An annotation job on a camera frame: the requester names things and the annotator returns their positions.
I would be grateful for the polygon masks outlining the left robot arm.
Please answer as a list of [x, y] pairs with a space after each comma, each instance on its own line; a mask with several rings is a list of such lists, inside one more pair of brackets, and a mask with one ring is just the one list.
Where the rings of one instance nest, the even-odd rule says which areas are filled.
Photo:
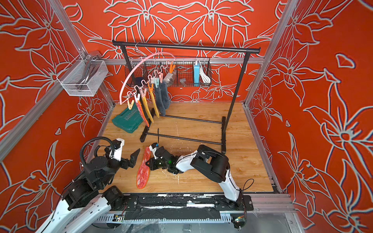
[[[96, 141], [106, 141], [105, 154], [98, 156], [99, 146], [94, 149], [94, 158], [89, 162], [84, 157], [86, 147]], [[138, 196], [124, 195], [112, 185], [119, 169], [134, 168], [140, 149], [128, 159], [122, 158], [124, 139], [110, 140], [98, 136], [88, 140], [80, 149], [82, 171], [64, 188], [56, 209], [37, 229], [38, 233], [82, 233], [98, 218], [110, 211], [120, 211], [116, 219], [126, 211], [135, 211]]]

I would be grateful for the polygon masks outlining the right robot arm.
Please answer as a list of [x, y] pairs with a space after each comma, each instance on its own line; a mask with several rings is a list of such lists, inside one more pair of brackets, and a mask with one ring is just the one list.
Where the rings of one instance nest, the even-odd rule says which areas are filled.
[[242, 203], [242, 190], [232, 177], [226, 155], [203, 144], [196, 151], [182, 156], [172, 155], [158, 143], [153, 143], [148, 148], [153, 155], [146, 162], [150, 170], [163, 169], [175, 175], [197, 170], [209, 180], [218, 183], [227, 200], [238, 205]]

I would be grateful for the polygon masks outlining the red patterned insole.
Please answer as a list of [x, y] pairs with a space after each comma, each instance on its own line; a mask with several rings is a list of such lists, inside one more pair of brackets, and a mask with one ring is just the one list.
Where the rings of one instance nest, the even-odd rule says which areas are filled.
[[151, 159], [151, 151], [149, 147], [145, 148], [145, 152], [142, 158], [141, 165], [139, 167], [139, 170], [137, 172], [137, 179], [136, 179], [136, 185], [138, 189], [143, 189], [150, 176], [150, 168], [146, 165], [146, 163]]

